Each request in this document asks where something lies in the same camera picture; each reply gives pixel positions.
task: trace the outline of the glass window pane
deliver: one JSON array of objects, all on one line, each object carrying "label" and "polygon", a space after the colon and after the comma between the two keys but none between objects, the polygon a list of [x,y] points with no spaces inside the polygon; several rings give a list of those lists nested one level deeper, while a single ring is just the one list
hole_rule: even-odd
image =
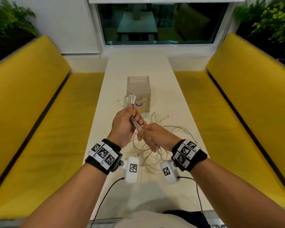
[{"label": "glass window pane", "polygon": [[228,3],[98,4],[107,45],[213,43]]}]

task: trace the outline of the forearm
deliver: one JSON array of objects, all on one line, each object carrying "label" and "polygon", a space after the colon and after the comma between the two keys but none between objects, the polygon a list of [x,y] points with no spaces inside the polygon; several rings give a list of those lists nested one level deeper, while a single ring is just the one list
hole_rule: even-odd
[{"label": "forearm", "polygon": [[211,159],[191,175],[228,227],[285,227],[285,210]]},{"label": "forearm", "polygon": [[86,227],[106,177],[97,168],[84,164],[21,227]]}]

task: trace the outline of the black cord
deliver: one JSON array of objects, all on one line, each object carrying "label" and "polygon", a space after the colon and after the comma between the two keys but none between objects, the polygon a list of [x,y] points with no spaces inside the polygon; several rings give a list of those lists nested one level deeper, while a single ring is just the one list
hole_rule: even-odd
[{"label": "black cord", "polygon": [[[195,181],[195,184],[196,184],[196,191],[197,191],[197,193],[198,193],[198,184],[196,183],[196,180],[194,180],[194,179],[191,178],[191,177],[177,177],[177,178],[187,178],[187,179],[191,179],[191,180]],[[198,200],[200,201],[200,206],[201,206],[201,199],[200,199],[200,197],[199,197],[199,193],[198,193]]]},{"label": "black cord", "polygon": [[97,210],[97,212],[96,212],[95,218],[94,218],[94,220],[93,220],[93,222],[92,222],[90,228],[92,227],[93,223],[95,222],[95,219],[96,219],[96,216],[97,216],[97,214],[98,214],[98,211],[99,211],[99,209],[100,209],[100,207],[101,207],[101,204],[103,203],[104,199],[106,198],[106,196],[107,196],[108,192],[110,191],[110,189],[112,188],[112,186],[114,186],[115,183],[117,183],[118,181],[123,180],[123,179],[125,179],[125,178],[122,177],[122,178],[116,180],[116,181],[110,186],[109,190],[108,190],[107,193],[105,194],[103,200],[101,201],[101,203],[100,203],[100,205],[99,205],[99,207],[98,207],[98,210]]}]

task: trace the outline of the wristband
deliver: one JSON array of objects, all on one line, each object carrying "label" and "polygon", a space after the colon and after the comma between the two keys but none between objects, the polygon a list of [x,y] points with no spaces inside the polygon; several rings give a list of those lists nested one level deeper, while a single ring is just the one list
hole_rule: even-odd
[{"label": "wristband", "polygon": [[207,159],[208,155],[189,139],[178,142],[172,149],[171,159],[181,171],[190,172],[194,166]]},{"label": "wristband", "polygon": [[122,158],[120,150],[121,148],[115,143],[103,139],[90,149],[85,162],[108,175],[118,168],[119,161]]}]

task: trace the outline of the transparent container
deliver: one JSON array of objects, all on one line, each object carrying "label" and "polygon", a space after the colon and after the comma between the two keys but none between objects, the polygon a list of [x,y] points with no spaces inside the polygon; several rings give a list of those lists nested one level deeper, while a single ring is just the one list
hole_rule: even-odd
[{"label": "transparent container", "polygon": [[151,88],[149,76],[131,76],[128,77],[127,95],[136,96],[134,107],[140,113],[150,112],[151,106]]}]

